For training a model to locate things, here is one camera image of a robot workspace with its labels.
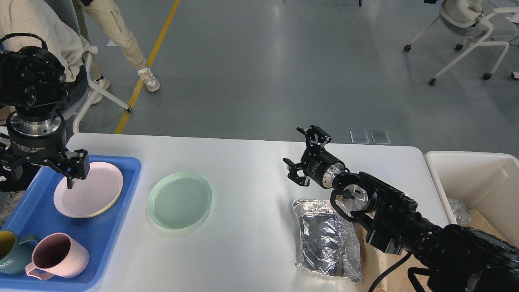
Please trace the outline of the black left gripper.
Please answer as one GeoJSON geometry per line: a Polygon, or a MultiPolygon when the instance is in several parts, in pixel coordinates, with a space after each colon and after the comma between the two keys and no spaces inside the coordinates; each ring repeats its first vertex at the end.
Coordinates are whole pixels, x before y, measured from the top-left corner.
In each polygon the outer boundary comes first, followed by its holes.
{"type": "Polygon", "coordinates": [[[9,138],[0,139],[1,165],[11,171],[18,181],[24,173],[23,165],[41,163],[66,178],[71,190],[75,181],[85,180],[90,171],[87,150],[66,150],[65,119],[59,113],[51,114],[43,121],[28,121],[13,112],[7,118],[9,138]]]}

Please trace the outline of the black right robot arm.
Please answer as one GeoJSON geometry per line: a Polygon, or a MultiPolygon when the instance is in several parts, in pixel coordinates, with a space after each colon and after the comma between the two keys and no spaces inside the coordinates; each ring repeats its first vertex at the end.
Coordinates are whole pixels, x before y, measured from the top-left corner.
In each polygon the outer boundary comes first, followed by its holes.
{"type": "Polygon", "coordinates": [[[326,151],[332,138],[320,127],[297,131],[305,136],[306,149],[299,163],[283,159],[287,177],[300,186],[307,187],[313,180],[330,189],[330,204],[337,214],[359,223],[367,232],[366,242],[379,251],[407,251],[373,281],[369,291],[414,256],[423,268],[408,268],[407,276],[417,292],[423,291],[417,275],[428,277],[433,292],[517,292],[517,247],[472,227],[433,224],[404,192],[371,174],[351,172],[326,151]]]}

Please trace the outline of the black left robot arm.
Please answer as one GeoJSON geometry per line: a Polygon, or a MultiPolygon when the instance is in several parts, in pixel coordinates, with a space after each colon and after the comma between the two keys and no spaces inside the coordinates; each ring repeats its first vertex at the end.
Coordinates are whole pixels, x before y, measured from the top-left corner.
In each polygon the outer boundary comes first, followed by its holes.
{"type": "Polygon", "coordinates": [[[65,68],[41,40],[40,46],[1,51],[1,104],[15,110],[1,135],[1,165],[19,180],[24,164],[62,174],[71,189],[90,170],[86,150],[66,148],[65,117],[58,107],[70,104],[65,68]]]}

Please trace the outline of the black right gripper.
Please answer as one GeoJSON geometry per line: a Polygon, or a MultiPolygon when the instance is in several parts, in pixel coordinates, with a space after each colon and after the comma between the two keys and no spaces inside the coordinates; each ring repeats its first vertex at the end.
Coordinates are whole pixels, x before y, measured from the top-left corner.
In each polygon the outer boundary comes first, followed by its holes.
{"type": "Polygon", "coordinates": [[[345,172],[345,164],[337,157],[324,150],[332,137],[321,127],[310,125],[307,128],[297,127],[296,130],[305,136],[305,161],[294,163],[289,158],[283,158],[287,165],[287,177],[299,186],[309,186],[310,179],[317,182],[324,189],[332,188],[335,177],[345,172]],[[304,176],[298,172],[305,170],[304,176]]]}

